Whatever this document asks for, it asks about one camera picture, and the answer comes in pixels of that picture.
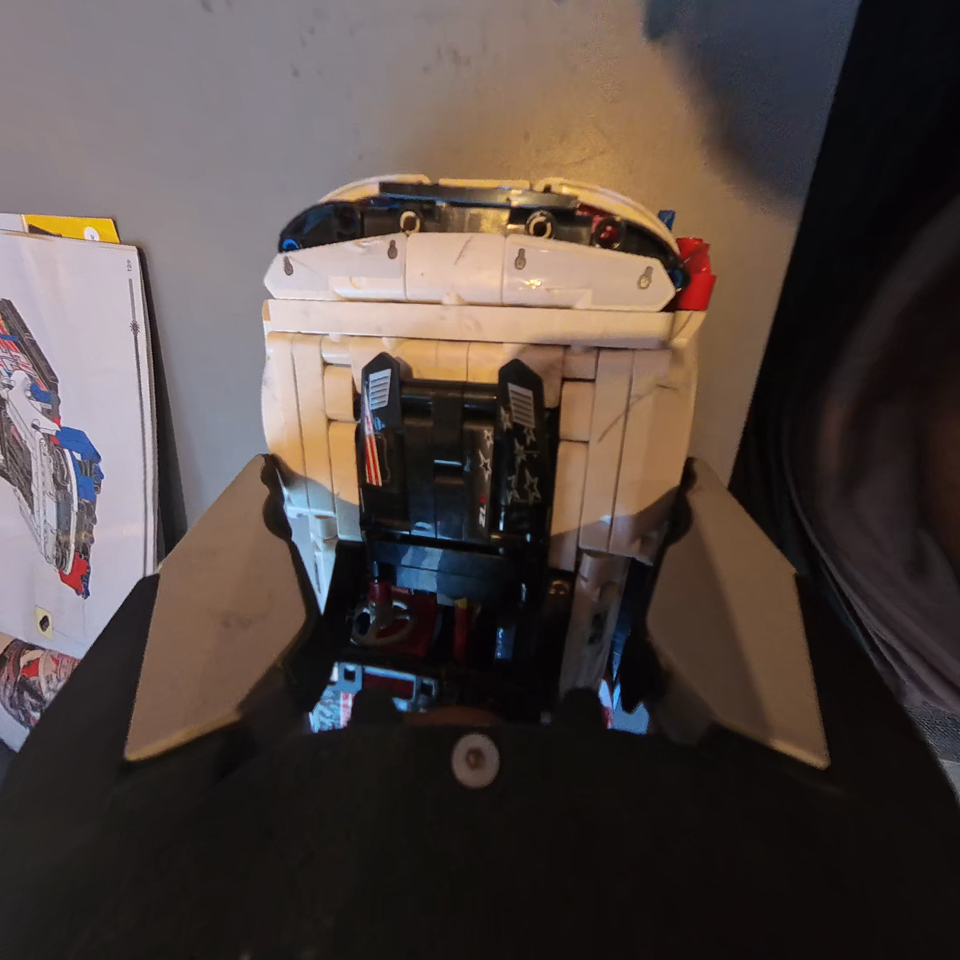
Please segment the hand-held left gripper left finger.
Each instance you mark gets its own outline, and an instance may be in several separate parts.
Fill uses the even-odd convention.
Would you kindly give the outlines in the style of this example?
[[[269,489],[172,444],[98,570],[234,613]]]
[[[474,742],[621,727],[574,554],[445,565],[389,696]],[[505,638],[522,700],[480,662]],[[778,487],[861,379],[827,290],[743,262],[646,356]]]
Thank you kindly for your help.
[[[274,457],[254,456],[162,561],[124,759],[230,727],[278,739],[306,716],[290,658],[317,618]]]

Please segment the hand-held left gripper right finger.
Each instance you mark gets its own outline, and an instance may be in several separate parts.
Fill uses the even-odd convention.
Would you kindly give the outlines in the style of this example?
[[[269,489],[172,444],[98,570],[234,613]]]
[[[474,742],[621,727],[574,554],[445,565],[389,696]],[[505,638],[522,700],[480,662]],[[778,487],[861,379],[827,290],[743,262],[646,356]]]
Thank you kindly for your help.
[[[685,745],[724,729],[828,768],[794,567],[705,462],[688,463],[677,507],[646,617],[665,674],[653,729]]]

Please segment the open building instruction booklet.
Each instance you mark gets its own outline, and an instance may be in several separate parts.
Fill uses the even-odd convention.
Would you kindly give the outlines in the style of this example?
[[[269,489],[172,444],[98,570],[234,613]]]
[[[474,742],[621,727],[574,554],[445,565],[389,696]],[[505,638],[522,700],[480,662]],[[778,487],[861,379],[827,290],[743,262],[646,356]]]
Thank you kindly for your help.
[[[19,750],[159,562],[138,250],[2,230],[2,743]]]

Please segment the brick-built toy race car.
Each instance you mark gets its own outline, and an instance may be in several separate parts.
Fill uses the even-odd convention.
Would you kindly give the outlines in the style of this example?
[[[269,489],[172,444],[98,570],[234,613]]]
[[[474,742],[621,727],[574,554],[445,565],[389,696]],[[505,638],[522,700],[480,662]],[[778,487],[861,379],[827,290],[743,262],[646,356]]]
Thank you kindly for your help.
[[[330,632],[319,727],[547,723],[637,632],[685,477],[709,243],[614,191],[374,177],[288,222],[263,426]]]

